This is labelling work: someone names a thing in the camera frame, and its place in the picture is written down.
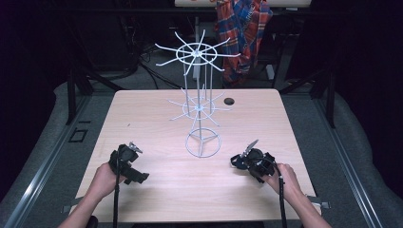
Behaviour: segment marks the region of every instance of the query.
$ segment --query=gray floor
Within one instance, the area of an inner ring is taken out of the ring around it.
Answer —
[[[288,85],[283,77],[295,42],[287,44],[278,74],[278,89]],[[170,53],[159,50],[144,63],[183,85],[182,65],[155,66],[170,58]],[[245,87],[270,86],[266,75],[258,72],[259,69]],[[220,78],[217,71],[215,74],[215,78]],[[151,77],[141,67],[133,75],[114,83],[128,89],[156,89]],[[161,80],[157,79],[157,83],[158,89],[170,88]],[[70,127],[65,126],[67,87],[56,88],[57,102],[49,122],[21,175],[0,204],[0,226],[55,227],[67,216],[61,214],[60,209],[75,197],[113,98],[113,91],[109,88],[98,82],[92,84],[95,88],[93,96],[77,94],[79,115]],[[195,82],[190,80],[189,87],[195,87]],[[214,88],[220,87],[221,81],[215,80]],[[313,186],[318,196],[332,205],[331,209],[323,209],[323,217],[334,227],[401,227],[402,199],[384,185],[373,167],[371,147],[355,116],[343,99],[336,96],[336,129],[330,128],[323,119],[323,102],[311,100],[307,94],[309,88],[310,85],[305,85],[293,94],[283,95],[282,100]],[[83,142],[68,142],[75,127],[87,130]],[[32,189],[36,182],[43,185]],[[300,226],[295,220],[288,224],[289,227]],[[265,226],[280,227],[281,223],[266,221]]]

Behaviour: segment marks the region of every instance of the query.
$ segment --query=dark background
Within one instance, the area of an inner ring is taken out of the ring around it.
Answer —
[[[131,7],[174,7],[173,1],[136,2],[138,5]],[[403,198],[403,172],[400,170],[403,162],[402,4],[397,1],[344,2],[313,2],[314,10],[354,9],[353,15],[348,24],[337,20],[331,23],[307,20],[287,78],[306,77],[325,66],[340,39],[340,28],[349,26],[347,35],[351,43],[336,69],[336,91],[365,129],[374,153],[374,165],[384,181]],[[68,28],[60,17],[50,17],[43,12],[44,4],[46,2],[14,1],[3,2],[0,6],[1,199],[48,121],[55,102],[53,89],[67,80],[71,70],[68,56],[94,69],[126,70],[134,67],[131,65],[133,53],[141,51],[142,47],[132,47],[127,42],[126,33],[119,28],[122,21],[116,17],[110,17],[101,26],[97,20],[69,18],[73,25],[80,24],[80,20],[87,24],[83,22],[79,27]],[[181,21],[164,19],[167,20],[135,18],[141,28],[136,39],[168,42],[169,23],[180,24]],[[97,28],[95,33],[114,31],[114,35],[103,36],[105,40],[102,40],[91,32],[86,33],[88,28]],[[81,39],[71,36],[71,32],[79,34]],[[112,48],[94,48],[102,42]],[[123,59],[107,57],[111,55]]]

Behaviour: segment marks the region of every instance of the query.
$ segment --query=white wire rack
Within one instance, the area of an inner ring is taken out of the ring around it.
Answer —
[[[204,44],[205,30],[202,33],[201,39],[199,42],[195,43],[186,43],[179,35],[175,32],[175,35],[178,37],[179,40],[183,43],[181,47],[176,49],[169,48],[169,47],[162,47],[156,44],[158,48],[175,51],[176,58],[169,60],[162,64],[157,64],[157,66],[162,67],[167,64],[170,64],[175,61],[180,61],[183,63],[183,78],[184,78],[184,85],[185,88],[182,89],[182,92],[185,96],[184,103],[177,103],[168,100],[170,103],[174,105],[179,105],[182,107],[182,115],[179,115],[175,118],[172,118],[171,121],[174,121],[180,117],[187,117],[193,120],[191,129],[185,139],[185,146],[187,151],[198,157],[198,158],[208,158],[215,155],[219,152],[221,147],[221,138],[220,135],[217,134],[216,131],[213,129],[202,127],[202,120],[210,120],[216,126],[220,126],[217,122],[215,122],[212,118],[213,113],[216,110],[224,110],[228,111],[230,109],[226,108],[217,108],[214,104],[214,101],[221,97],[224,93],[220,94],[219,96],[213,98],[213,68],[218,71],[223,71],[223,69],[214,65],[214,61],[217,57],[237,57],[238,55],[225,55],[225,54],[218,54],[216,48],[226,44],[228,40],[221,42],[217,45],[210,46]],[[200,67],[204,66],[204,84],[201,87],[200,83]],[[194,68],[195,72],[198,72],[199,75],[196,76],[197,82],[197,97],[191,97],[188,93],[187,89],[187,75],[191,68]],[[205,151],[205,145],[207,143],[214,143],[214,146],[210,146],[209,148],[215,148],[211,151]]]

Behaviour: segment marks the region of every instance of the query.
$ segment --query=red plaid cloth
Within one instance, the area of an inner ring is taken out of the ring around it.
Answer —
[[[249,67],[256,63],[264,27],[272,17],[265,0],[218,0],[218,33],[223,54],[239,57],[223,58],[223,85],[232,87],[245,81]]]

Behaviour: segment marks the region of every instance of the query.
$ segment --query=human arm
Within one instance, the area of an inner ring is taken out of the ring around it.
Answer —
[[[297,212],[303,226],[306,228],[331,227],[320,213],[317,212],[317,209],[309,199],[303,194],[294,169],[289,164],[278,163],[278,170],[284,180],[284,198]],[[277,170],[273,176],[263,176],[261,178],[278,193],[279,186]]]
[[[124,180],[125,177],[120,177],[120,182]],[[84,197],[80,200],[74,211],[59,225],[59,228],[86,227],[98,203],[114,190],[115,184],[116,175],[110,169],[108,163],[103,163],[98,167]]]

